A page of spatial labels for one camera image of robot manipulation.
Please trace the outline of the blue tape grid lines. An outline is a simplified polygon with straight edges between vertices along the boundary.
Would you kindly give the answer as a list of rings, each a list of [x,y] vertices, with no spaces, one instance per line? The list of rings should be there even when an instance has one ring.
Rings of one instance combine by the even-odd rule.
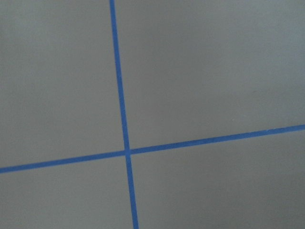
[[[3,0],[3,229],[302,229],[302,0]]]

